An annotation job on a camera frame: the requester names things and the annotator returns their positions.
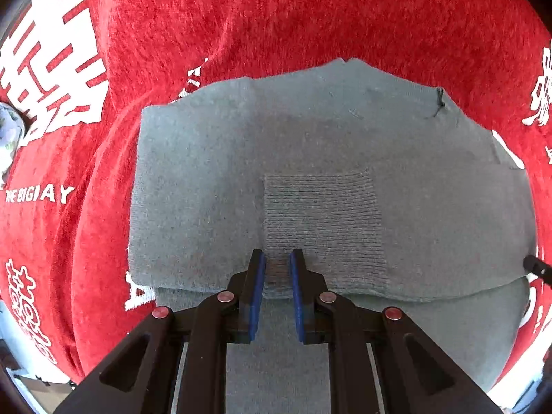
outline white cloth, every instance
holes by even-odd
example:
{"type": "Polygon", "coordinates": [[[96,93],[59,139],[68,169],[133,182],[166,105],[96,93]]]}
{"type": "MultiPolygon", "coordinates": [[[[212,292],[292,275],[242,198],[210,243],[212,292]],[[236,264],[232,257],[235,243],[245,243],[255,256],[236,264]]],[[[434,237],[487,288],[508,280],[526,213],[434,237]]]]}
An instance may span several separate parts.
{"type": "Polygon", "coordinates": [[[23,119],[15,109],[0,102],[0,190],[4,189],[8,171],[24,135],[23,119]]]}

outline ribbed knit fabric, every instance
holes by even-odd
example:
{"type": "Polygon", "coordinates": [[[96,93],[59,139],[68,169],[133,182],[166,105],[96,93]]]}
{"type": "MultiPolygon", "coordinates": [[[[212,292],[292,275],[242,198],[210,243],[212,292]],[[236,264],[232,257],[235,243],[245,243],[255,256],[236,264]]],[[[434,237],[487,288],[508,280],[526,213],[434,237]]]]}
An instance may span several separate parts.
{"type": "Polygon", "coordinates": [[[267,290],[289,287],[286,251],[297,244],[337,291],[387,288],[382,214],[368,171],[266,175],[264,216],[267,290]]]}

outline blue gripper pad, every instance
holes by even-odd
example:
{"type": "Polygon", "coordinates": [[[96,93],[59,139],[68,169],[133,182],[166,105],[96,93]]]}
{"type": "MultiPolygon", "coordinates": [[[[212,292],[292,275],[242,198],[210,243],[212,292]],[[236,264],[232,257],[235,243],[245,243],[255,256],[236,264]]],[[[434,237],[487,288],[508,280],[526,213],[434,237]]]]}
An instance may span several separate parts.
{"type": "Polygon", "coordinates": [[[259,255],[257,273],[255,275],[255,288],[249,311],[249,339],[253,341],[259,328],[260,303],[263,300],[264,273],[267,269],[267,259],[263,252],[259,255]]]}
{"type": "Polygon", "coordinates": [[[293,307],[295,310],[295,328],[299,341],[305,342],[305,328],[303,326],[303,303],[301,286],[299,284],[299,271],[297,270],[297,261],[295,254],[289,254],[289,269],[292,275],[293,307]]]}

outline folded gray garment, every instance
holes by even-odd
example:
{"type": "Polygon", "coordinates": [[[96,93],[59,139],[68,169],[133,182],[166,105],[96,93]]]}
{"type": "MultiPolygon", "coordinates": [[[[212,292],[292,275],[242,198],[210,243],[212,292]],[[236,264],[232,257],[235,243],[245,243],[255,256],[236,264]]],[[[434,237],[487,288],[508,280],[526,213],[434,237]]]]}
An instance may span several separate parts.
{"type": "MultiPolygon", "coordinates": [[[[197,306],[209,295],[162,288],[156,294],[158,305],[174,310],[197,306]]],[[[351,299],[377,311],[401,307],[487,391],[510,355],[528,294],[527,280],[522,278],[453,300],[408,303],[362,295],[351,299]]],[[[261,311],[255,341],[228,345],[226,412],[330,412],[327,346],[298,341],[292,301],[263,300],[261,311]]]]}
{"type": "Polygon", "coordinates": [[[289,297],[295,247],[342,293],[474,294],[524,274],[531,190],[442,89],[360,60],[219,82],[144,109],[136,283],[216,292],[262,248],[265,295],[289,297]]]}

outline red blanket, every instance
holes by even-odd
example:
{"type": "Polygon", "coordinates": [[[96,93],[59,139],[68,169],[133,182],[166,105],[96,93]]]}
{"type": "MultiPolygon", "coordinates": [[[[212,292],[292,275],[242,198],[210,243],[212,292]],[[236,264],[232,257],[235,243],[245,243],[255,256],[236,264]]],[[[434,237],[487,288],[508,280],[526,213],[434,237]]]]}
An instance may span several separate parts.
{"type": "MultiPolygon", "coordinates": [[[[127,274],[140,112],[211,82],[358,57],[443,86],[524,161],[552,250],[550,34],[526,0],[33,0],[1,52],[0,100],[32,124],[0,200],[0,290],[77,382],[154,305],[127,274]]],[[[532,285],[508,366],[552,316],[532,285]]]]}

